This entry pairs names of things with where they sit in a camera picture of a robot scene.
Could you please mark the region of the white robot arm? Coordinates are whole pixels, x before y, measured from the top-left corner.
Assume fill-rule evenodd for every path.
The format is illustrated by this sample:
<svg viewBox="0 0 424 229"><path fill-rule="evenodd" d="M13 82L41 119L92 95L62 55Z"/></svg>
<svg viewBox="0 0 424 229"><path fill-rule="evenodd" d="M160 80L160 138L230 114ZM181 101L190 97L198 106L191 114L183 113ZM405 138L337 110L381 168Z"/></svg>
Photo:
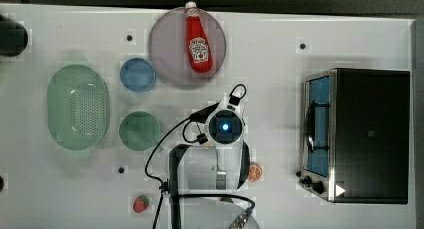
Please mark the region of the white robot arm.
<svg viewBox="0 0 424 229"><path fill-rule="evenodd" d="M168 154L172 229L260 229L254 203L246 209L223 203L206 206L210 198L234 198L248 179L251 162L242 107L240 96L225 94L189 116L204 131Z"/></svg>

